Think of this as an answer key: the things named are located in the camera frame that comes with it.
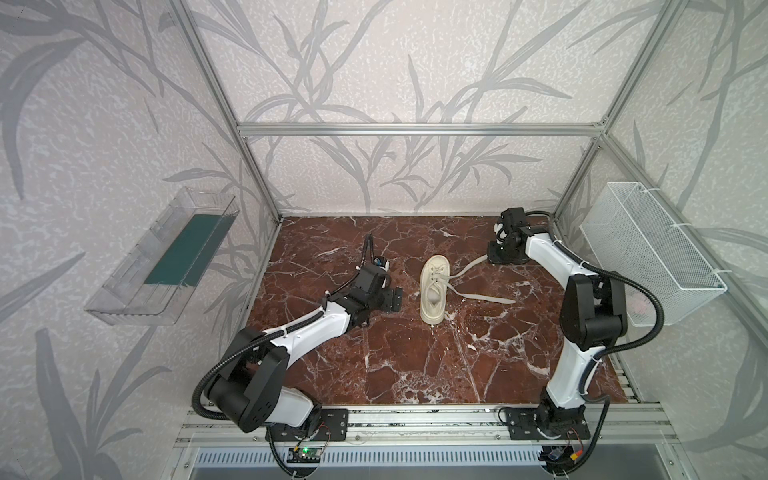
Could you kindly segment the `white shoelace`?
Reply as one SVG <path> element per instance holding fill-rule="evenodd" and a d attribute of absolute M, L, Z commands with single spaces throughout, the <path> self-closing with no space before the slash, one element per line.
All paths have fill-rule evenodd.
<path fill-rule="evenodd" d="M 489 287 L 489 283 L 486 280 L 474 278 L 470 281 L 465 281 L 460 284 L 456 283 L 457 280 L 463 279 L 477 267 L 487 262 L 488 256 L 481 255 L 474 260 L 469 261 L 458 272 L 443 275 L 442 283 L 450 292 L 465 300 L 481 301 L 501 305 L 516 304 L 516 300 L 497 294 L 492 288 Z"/>

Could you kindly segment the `cream white sneaker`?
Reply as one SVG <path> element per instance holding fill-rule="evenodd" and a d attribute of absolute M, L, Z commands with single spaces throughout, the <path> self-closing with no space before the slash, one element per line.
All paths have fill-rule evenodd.
<path fill-rule="evenodd" d="M 428 325 L 441 323 L 445 316 L 450 262 L 434 255 L 424 264 L 420 275 L 420 316 Z"/>

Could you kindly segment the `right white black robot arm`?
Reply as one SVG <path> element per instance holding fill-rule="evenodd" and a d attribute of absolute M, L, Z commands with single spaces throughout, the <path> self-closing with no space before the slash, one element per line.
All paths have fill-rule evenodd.
<path fill-rule="evenodd" d="M 495 239 L 488 245 L 488 260 L 497 265 L 522 265 L 533 260 L 564 288 L 559 314 L 563 349 L 534 417 L 544 436 L 556 437 L 578 424 L 585 404 L 595 401 L 588 396 L 588 384 L 603 357 L 649 343 L 661 332 L 665 314 L 662 303 L 647 287 L 588 263 L 557 239 L 549 225 L 531 224 L 533 216 L 550 217 L 522 207 L 504 210 L 494 224 Z M 651 303 L 655 324 L 642 338 L 619 345 L 617 341 L 628 329 L 627 286 Z"/>

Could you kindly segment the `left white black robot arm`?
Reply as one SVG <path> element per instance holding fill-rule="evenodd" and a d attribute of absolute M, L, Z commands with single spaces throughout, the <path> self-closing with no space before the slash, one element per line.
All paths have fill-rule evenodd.
<path fill-rule="evenodd" d="M 245 433 L 282 425 L 309 437 L 320 428 L 322 406 L 285 386 L 289 368 L 324 343 L 367 324 L 373 313 L 398 312 L 401 306 L 402 290 L 391 285 L 389 262 L 376 257 L 306 315 L 279 327 L 238 332 L 194 388 L 191 407 L 202 418 L 231 421 Z"/>

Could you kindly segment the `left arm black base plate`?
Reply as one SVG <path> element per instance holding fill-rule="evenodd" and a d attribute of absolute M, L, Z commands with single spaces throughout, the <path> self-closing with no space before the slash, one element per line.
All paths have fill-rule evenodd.
<path fill-rule="evenodd" d="M 273 440 L 278 442 L 346 440 L 350 411 L 345 408 L 325 408 L 310 414 L 299 427 L 287 424 L 272 424 L 268 427 Z"/>

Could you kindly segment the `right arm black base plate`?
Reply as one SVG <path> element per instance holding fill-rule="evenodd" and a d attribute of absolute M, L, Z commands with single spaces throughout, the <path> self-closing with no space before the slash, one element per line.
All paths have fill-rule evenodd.
<path fill-rule="evenodd" d="M 592 437 L 583 407 L 502 407 L 497 416 L 511 440 L 588 440 Z"/>

